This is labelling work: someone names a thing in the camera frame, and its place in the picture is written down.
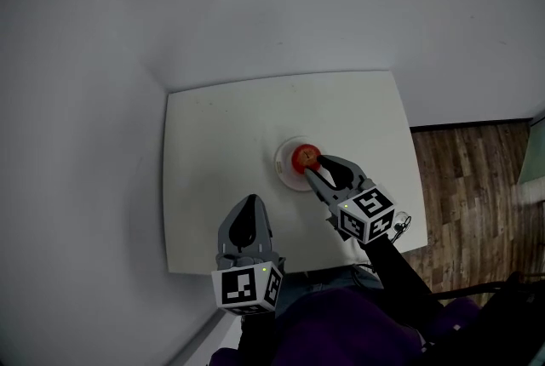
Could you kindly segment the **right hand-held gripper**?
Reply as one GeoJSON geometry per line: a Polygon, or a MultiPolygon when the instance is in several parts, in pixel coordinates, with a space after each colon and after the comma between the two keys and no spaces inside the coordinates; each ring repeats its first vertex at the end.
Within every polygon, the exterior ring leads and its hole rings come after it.
{"type": "Polygon", "coordinates": [[[383,186],[364,190],[364,171],[342,157],[320,155],[318,163],[330,174],[331,182],[313,169],[305,169],[304,175],[319,201],[333,207],[336,230],[344,241],[353,238],[367,244],[391,230],[395,200],[383,186]],[[341,201],[345,190],[361,192],[341,201]]]}

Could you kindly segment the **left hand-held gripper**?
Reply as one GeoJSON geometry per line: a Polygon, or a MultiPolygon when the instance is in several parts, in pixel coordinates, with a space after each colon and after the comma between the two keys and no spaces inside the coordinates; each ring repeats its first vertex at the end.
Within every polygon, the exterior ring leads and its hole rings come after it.
{"type": "MultiPolygon", "coordinates": [[[[256,194],[237,203],[218,231],[220,253],[226,253],[228,247],[263,252],[271,249],[271,241],[267,209],[256,194]]],[[[211,277],[217,307],[235,316],[249,316],[276,310],[284,274],[271,260],[227,254],[211,277]]]]}

